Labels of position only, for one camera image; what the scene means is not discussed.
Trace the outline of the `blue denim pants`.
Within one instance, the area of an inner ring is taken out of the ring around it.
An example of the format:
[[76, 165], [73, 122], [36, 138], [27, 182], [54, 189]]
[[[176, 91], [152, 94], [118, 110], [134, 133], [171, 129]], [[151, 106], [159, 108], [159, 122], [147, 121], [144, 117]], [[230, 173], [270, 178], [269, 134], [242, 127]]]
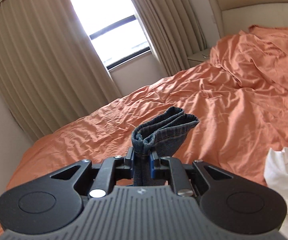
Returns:
[[195, 115], [172, 106], [136, 127], [132, 132], [134, 186], [164, 185], [165, 180], [151, 178], [149, 155], [156, 152], [158, 157], [172, 157], [198, 123]]

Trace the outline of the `orange bed sheet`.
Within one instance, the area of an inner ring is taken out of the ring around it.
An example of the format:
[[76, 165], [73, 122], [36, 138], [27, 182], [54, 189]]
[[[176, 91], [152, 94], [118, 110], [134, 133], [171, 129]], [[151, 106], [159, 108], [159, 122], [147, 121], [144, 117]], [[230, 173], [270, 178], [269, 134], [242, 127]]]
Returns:
[[131, 151], [130, 177], [116, 182], [133, 196], [132, 235], [6, 235], [0, 239], [287, 239], [275, 229], [242, 235], [210, 222], [192, 197], [160, 186], [134, 186], [132, 132], [169, 107], [199, 123], [172, 156], [203, 160], [268, 187], [269, 149], [288, 147], [288, 28], [251, 26], [211, 49], [209, 60], [140, 88], [38, 140], [23, 156], [7, 190], [81, 160], [101, 164]]

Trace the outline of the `beige curtain left of window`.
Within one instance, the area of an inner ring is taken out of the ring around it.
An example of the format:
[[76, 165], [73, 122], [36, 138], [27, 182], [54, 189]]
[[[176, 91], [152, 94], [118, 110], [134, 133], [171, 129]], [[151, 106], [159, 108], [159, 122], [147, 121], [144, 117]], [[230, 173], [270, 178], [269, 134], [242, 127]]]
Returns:
[[0, 3], [0, 93], [33, 141], [121, 96], [70, 0]]

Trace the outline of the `beige curtain of window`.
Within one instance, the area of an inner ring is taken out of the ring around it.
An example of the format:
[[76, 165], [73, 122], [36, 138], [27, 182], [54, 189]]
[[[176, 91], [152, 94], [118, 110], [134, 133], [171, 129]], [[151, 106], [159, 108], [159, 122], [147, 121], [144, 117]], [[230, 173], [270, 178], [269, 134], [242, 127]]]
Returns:
[[132, 0], [153, 55], [172, 76], [190, 68], [188, 57], [206, 49], [189, 0]]
[[0, 93], [33, 141], [121, 96], [70, 0], [0, 3]]

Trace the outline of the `white nightstand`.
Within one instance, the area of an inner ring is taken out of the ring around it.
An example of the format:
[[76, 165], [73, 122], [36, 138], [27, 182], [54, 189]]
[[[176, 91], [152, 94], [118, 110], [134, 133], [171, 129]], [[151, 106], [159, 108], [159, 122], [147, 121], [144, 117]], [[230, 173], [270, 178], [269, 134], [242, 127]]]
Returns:
[[188, 63], [190, 67], [195, 67], [209, 59], [210, 54], [210, 48], [207, 48], [203, 51], [199, 51], [198, 53], [195, 53], [193, 55], [190, 55], [188, 57]]

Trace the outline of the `beige padded headboard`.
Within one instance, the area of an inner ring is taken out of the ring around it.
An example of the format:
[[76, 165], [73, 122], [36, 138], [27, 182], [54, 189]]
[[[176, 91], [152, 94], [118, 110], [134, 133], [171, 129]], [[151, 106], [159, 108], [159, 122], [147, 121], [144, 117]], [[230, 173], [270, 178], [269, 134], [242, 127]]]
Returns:
[[219, 36], [247, 31], [252, 25], [288, 27], [288, 0], [209, 0]]

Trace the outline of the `beige curtain right of window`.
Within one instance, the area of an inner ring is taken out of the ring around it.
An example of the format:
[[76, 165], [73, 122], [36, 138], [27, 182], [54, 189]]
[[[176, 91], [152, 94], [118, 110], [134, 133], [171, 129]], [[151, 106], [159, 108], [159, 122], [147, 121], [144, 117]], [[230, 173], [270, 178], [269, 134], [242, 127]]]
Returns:
[[132, 0], [153, 55], [172, 76], [190, 68], [188, 57], [206, 49], [189, 0]]

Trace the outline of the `window with dark frame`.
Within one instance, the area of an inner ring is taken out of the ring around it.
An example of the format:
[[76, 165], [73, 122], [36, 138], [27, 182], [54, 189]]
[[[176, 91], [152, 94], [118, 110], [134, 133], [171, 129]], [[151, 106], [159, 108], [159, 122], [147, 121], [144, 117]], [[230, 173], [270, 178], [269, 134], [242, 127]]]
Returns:
[[150, 50], [132, 0], [70, 1], [107, 69]]

